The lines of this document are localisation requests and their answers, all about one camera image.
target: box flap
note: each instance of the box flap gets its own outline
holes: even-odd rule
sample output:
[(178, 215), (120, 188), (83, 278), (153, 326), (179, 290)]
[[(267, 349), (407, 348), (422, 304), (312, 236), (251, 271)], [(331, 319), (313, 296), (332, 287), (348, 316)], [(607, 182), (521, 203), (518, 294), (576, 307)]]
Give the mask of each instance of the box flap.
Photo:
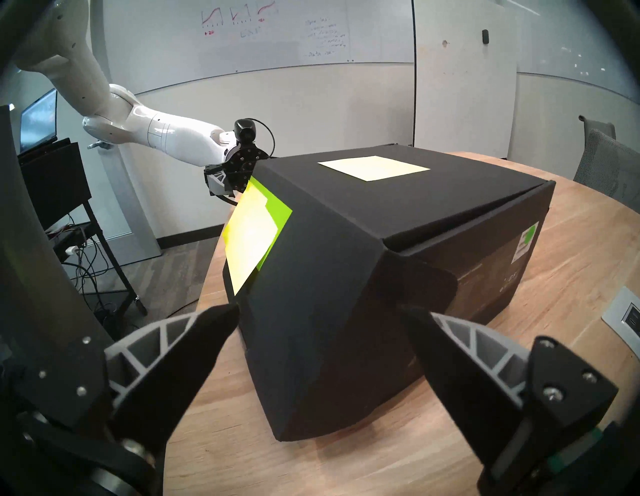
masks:
[[(364, 181), (319, 162), (379, 156), (429, 170)], [(496, 208), (545, 180), (486, 162), (402, 145), (263, 161), (279, 176), (382, 240), (422, 240)]]

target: table surface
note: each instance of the table surface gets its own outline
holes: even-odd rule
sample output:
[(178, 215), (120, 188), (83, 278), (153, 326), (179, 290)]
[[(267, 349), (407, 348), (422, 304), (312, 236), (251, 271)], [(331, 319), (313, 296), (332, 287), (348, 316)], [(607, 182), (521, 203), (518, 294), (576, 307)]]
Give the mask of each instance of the table surface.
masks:
[[(602, 424), (620, 419), (640, 362), (602, 320), (620, 288), (640, 294), (640, 214), (573, 181), (513, 162), (456, 153), (557, 182), (509, 307), (488, 325), (527, 349), (555, 337), (620, 388)], [(198, 310), (227, 302), (218, 241)], [(165, 494), (477, 494), (482, 466), (424, 378), (358, 424), (280, 443), (258, 400), (236, 330), (166, 449)]]

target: label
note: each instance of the label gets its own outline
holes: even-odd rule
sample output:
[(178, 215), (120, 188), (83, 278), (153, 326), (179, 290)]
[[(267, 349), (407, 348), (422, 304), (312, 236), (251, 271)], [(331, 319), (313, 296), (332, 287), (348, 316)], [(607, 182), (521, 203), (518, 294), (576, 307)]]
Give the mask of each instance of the label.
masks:
[(525, 255), (529, 251), (529, 249), (531, 248), (531, 241), (533, 241), (533, 237), (535, 236), (536, 230), (538, 229), (538, 224), (540, 224), (540, 221), (536, 222), (533, 226), (522, 233), (522, 235), (520, 236), (520, 242), (518, 243), (518, 247), (516, 248), (516, 252), (513, 255), (513, 260), (511, 261), (511, 263), (514, 263), (522, 255)]

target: gray mesh chair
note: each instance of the gray mesh chair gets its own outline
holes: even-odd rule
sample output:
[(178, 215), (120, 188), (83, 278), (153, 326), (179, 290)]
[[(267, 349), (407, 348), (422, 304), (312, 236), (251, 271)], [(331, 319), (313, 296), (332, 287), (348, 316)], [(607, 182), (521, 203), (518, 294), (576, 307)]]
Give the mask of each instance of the gray mesh chair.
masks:
[(640, 213), (640, 154), (592, 129), (573, 178)]
[(579, 115), (578, 119), (584, 122), (584, 146), (587, 146), (589, 133), (592, 129), (603, 132), (608, 137), (616, 139), (616, 126), (610, 122), (600, 122), (599, 120), (587, 119), (584, 115)]

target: black box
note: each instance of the black box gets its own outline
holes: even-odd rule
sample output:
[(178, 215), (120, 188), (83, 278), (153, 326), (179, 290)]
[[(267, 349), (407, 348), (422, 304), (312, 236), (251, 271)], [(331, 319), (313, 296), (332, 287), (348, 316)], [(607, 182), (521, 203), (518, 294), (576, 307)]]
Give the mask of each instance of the black box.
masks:
[[(430, 170), (367, 182), (318, 163), (368, 156)], [(398, 305), (481, 324), (504, 309), (555, 186), (400, 145), (260, 161), (253, 176), (292, 213), (235, 297), (223, 276), (280, 441), (352, 425), (422, 376)]]

